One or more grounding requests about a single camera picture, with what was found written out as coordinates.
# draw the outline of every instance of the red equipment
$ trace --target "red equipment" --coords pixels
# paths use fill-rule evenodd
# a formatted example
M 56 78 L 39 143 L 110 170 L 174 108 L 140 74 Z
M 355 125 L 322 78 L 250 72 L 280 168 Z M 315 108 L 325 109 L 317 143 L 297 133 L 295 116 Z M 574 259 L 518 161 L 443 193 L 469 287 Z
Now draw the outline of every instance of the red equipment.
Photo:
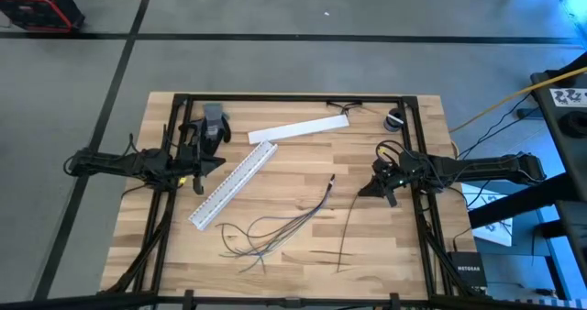
M 85 20 L 73 0 L 0 0 L 0 11 L 26 30 L 70 32 Z

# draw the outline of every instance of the butcher block tabletop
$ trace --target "butcher block tabletop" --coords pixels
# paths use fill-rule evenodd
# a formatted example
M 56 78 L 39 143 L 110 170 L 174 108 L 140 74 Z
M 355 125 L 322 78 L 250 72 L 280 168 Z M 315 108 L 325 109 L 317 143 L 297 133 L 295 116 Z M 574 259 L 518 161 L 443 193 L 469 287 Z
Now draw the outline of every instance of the butcher block tabletop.
M 138 135 L 139 149 L 161 145 L 174 93 L 151 93 Z M 421 120 L 429 154 L 454 157 L 440 97 L 419 95 Z M 203 117 L 203 104 L 196 101 L 192 119 Z M 230 201 L 205 231 L 188 219 L 190 214 L 221 184 L 256 147 L 248 132 L 279 127 L 340 114 L 323 101 L 214 101 L 229 115 L 229 143 L 221 143 L 216 156 L 227 162 L 203 178 L 205 192 L 197 195 L 191 178 L 176 197 L 172 227 L 163 266 L 160 295 L 300 297 L 329 299 L 385 299 L 398 293 L 403 300 L 427 299 L 422 259 L 415 227 L 410 188 L 397 189 L 398 206 L 387 200 L 359 197 L 351 211 L 344 248 L 337 272 L 341 236 L 349 207 L 358 190 L 371 179 L 375 145 L 386 139 L 402 142 L 401 133 L 383 127 L 389 103 L 367 103 L 349 110 L 349 127 L 275 140 L 278 149 L 265 166 Z M 183 108 L 177 126 L 182 123 Z M 407 118 L 416 149 L 414 121 Z M 179 132 L 174 132 L 177 142 Z M 247 269 L 253 257 L 229 258 L 221 237 L 220 223 L 246 229 L 262 216 L 299 216 L 314 208 L 325 194 L 332 174 L 336 180 L 326 204 L 291 239 L 260 263 Z M 142 182 L 129 179 L 127 189 Z M 124 196 L 103 273 L 101 288 L 116 282 L 140 251 L 152 191 L 143 188 Z M 166 195 L 162 197 L 163 211 Z M 437 195 L 438 212 L 447 250 L 452 239 L 470 227 L 461 196 L 452 190 Z M 283 221 L 261 222 L 254 234 L 267 233 Z M 227 243 L 246 249 L 247 238 L 226 227 Z M 459 251 L 475 251 L 471 232 L 457 239 Z M 154 255 L 148 262 L 145 286 L 150 286 Z M 436 280 L 440 280 L 437 270 Z

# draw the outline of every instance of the black floor stripe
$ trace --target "black floor stripe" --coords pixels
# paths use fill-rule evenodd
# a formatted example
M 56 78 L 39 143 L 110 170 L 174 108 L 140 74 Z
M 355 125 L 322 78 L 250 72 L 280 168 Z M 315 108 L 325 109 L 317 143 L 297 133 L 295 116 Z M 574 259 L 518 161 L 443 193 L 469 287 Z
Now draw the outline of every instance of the black floor stripe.
M 130 39 L 121 33 L 26 33 L 4 32 L 0 39 Z M 444 44 L 581 44 L 577 38 L 552 37 L 475 37 L 475 36 L 394 36 L 394 35 L 313 35 L 313 34 L 195 34 L 135 33 L 135 40 L 234 40 L 234 41 L 338 41 L 369 43 L 444 43 Z
M 307 34 L 138 34 L 137 40 L 339 41 L 370 43 L 578 44 L 575 38 L 307 35 Z
M 108 123 L 108 119 L 110 118 L 110 114 L 112 113 L 116 96 L 118 95 L 118 90 L 120 89 L 120 84 L 122 83 L 128 61 L 130 60 L 130 54 L 132 53 L 138 31 L 140 30 L 140 25 L 143 18 L 145 17 L 148 6 L 149 0 L 140 1 L 138 12 L 135 16 L 135 20 L 133 21 L 130 33 L 127 36 L 127 42 L 125 43 L 125 47 L 122 50 L 122 55 L 118 61 L 114 77 L 110 83 L 110 88 L 106 94 L 104 104 L 102 105 L 100 116 L 96 122 L 94 133 L 90 139 L 90 149 L 98 150 L 100 143 L 104 138 L 106 125 Z M 37 291 L 34 295 L 35 300 L 47 299 L 49 296 L 50 288 L 53 284 L 55 274 L 59 269 L 59 264 L 61 262 L 61 257 L 63 256 L 63 252 L 65 251 L 67 240 L 72 232 L 73 223 L 75 222 L 75 217 L 77 216 L 77 211 L 80 207 L 87 182 L 88 177 L 78 178 L 73 187 L 72 197 L 67 204 L 65 214 L 57 233 L 57 237 L 55 238 L 55 241 L 51 247 L 50 255 L 47 259 L 47 262 L 45 263 L 45 268 L 39 279 Z
M 129 39 L 127 33 L 0 32 L 0 39 Z

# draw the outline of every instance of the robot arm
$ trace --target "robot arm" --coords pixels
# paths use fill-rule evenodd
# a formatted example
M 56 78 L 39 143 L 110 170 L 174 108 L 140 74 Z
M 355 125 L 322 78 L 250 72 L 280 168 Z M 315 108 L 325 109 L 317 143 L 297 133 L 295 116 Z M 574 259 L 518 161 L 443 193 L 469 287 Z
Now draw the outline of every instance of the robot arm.
M 180 178 L 193 175 L 194 191 L 203 194 L 201 176 L 206 176 L 226 162 L 225 159 L 201 152 L 197 142 L 179 144 L 175 158 L 163 149 L 138 151 L 132 144 L 132 138 L 128 147 L 135 152 L 115 155 L 93 152 L 87 148 L 78 150 L 64 163 L 63 169 L 69 175 L 77 177 L 107 173 L 137 178 L 160 191 L 171 191 L 176 188 L 175 185 Z
M 380 154 L 381 148 L 390 149 L 384 143 L 377 146 L 378 159 L 372 164 L 371 181 L 359 191 L 359 196 L 386 197 L 391 206 L 397 201 L 393 190 L 409 183 L 418 183 L 423 190 L 435 193 L 457 182 L 508 180 L 513 183 L 534 185 L 546 179 L 540 160 L 529 154 L 504 155 L 498 158 L 454 160 L 447 157 L 426 155 L 413 150 L 399 153 L 399 164 L 389 155 Z

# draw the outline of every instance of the cable bundle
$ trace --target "cable bundle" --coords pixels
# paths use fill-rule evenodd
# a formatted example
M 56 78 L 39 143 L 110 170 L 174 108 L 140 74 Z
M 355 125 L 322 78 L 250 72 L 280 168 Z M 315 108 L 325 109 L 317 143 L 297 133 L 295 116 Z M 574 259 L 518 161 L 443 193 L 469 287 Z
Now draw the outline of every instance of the cable bundle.
M 294 216 L 294 217 L 277 217 L 277 216 L 259 217 L 259 218 L 255 219 L 249 225 L 249 228 L 247 228 L 247 231 L 244 231 L 240 227 L 238 227 L 234 224 L 231 224 L 231 223 L 221 223 L 221 224 L 216 225 L 217 227 L 222 227 L 222 231 L 221 231 L 222 242 L 224 243 L 224 246 L 227 248 L 228 253 L 229 253 L 229 254 L 221 254 L 220 256 L 235 258 L 235 259 L 239 259 L 239 258 L 245 257 L 245 256 L 257 257 L 257 259 L 251 265 L 249 265 L 246 269 L 241 270 L 240 272 L 250 270 L 259 262 L 261 262 L 261 265 L 263 267 L 263 272 L 265 272 L 265 262 L 263 260 L 263 256 L 272 254 L 275 250 L 277 250 L 284 243 L 286 243 L 291 237 L 293 237 L 295 235 L 295 233 L 297 231 L 299 231 L 320 210 L 320 208 L 322 208 L 324 206 L 324 204 L 327 202 L 327 199 L 330 195 L 330 190 L 332 189 L 332 186 L 334 184 L 334 178 L 335 178 L 335 175 L 332 175 L 332 177 L 330 178 L 330 182 L 328 183 L 328 187 L 327 187 L 327 190 L 324 194 L 324 197 L 322 198 L 322 201 L 320 201 L 320 203 L 316 207 L 314 207 L 312 210 L 310 210 L 309 212 L 307 212 L 305 214 L 302 214 L 299 216 Z M 272 232 L 269 232 L 269 233 L 266 233 L 263 235 L 251 235 L 250 231 L 252 230 L 252 228 L 257 223 L 259 223 L 261 220 L 264 220 L 264 219 L 283 219 L 283 220 L 289 219 L 290 221 L 287 222 L 282 227 L 279 227 L 279 228 L 273 230 Z M 250 248 L 247 250 L 242 250 L 242 249 L 238 249 L 238 248 L 231 248 L 228 245 L 227 239 L 225 237 L 224 229 L 226 226 L 234 227 L 241 234 L 243 234 L 245 237 L 247 237 L 247 241 L 250 245 Z M 256 243 L 253 241 L 253 239 L 260 240 L 260 242 Z

